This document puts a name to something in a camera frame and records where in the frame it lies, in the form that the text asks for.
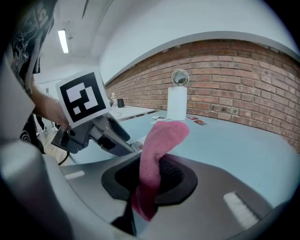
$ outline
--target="person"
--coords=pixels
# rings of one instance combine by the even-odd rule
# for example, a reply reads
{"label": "person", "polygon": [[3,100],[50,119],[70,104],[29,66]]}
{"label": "person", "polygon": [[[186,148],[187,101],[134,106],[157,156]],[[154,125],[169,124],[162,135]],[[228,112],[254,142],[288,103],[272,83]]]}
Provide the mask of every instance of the person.
{"label": "person", "polygon": [[[18,82],[35,104],[33,113],[60,124],[62,129],[67,129],[68,121],[59,101],[43,94],[33,77],[33,74],[40,72],[41,46],[54,24],[53,12],[56,3],[57,0],[36,0],[29,6],[17,22],[6,55]],[[29,117],[20,138],[40,147],[33,114]]]}
{"label": "person", "polygon": [[39,123],[39,125],[41,126],[42,128],[42,132],[46,131],[47,130],[47,127],[45,126],[43,120],[42,120],[42,117],[40,116],[36,116],[37,118],[37,122]]}

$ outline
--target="floor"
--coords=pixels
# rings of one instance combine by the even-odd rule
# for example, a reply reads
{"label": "floor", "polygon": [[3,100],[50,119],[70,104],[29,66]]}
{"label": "floor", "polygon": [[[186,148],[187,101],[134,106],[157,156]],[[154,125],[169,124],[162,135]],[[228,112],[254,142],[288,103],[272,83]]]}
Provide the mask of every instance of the floor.
{"label": "floor", "polygon": [[[56,134],[54,128],[48,127],[46,131],[44,132],[39,131],[39,133],[40,134],[37,138],[42,142],[45,153],[55,158],[58,163],[62,161],[65,158],[67,152],[51,144]],[[69,157],[63,164],[61,164],[61,166],[67,166],[68,164],[69,164]]]}

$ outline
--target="white cylinder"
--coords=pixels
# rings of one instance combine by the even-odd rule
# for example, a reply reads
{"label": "white cylinder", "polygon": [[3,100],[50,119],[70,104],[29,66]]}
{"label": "white cylinder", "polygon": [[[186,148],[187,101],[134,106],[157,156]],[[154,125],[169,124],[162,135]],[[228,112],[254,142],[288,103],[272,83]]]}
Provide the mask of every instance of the white cylinder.
{"label": "white cylinder", "polygon": [[167,118],[182,121],[187,117],[188,89],[177,86],[168,89]]}

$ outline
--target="black cable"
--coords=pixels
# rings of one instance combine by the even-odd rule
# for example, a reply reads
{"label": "black cable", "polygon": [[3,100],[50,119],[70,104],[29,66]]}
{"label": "black cable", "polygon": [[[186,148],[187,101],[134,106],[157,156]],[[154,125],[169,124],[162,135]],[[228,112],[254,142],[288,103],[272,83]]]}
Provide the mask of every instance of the black cable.
{"label": "black cable", "polygon": [[60,166],[61,164],[63,164],[69,156],[70,156],[70,153],[67,152],[66,157],[61,162],[59,162],[58,165]]}

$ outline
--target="black t-shirt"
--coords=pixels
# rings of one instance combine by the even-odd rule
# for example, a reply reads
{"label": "black t-shirt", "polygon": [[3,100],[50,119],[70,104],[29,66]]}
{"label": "black t-shirt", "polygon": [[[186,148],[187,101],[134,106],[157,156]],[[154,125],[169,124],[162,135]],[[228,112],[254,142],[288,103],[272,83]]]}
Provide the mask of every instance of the black t-shirt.
{"label": "black t-shirt", "polygon": [[[11,68],[23,88],[27,77],[31,78],[32,74],[40,72],[40,50],[54,24],[53,11],[56,2],[57,0],[37,0],[21,17],[11,37],[7,57],[11,60]],[[38,146],[32,114],[20,138]]]}

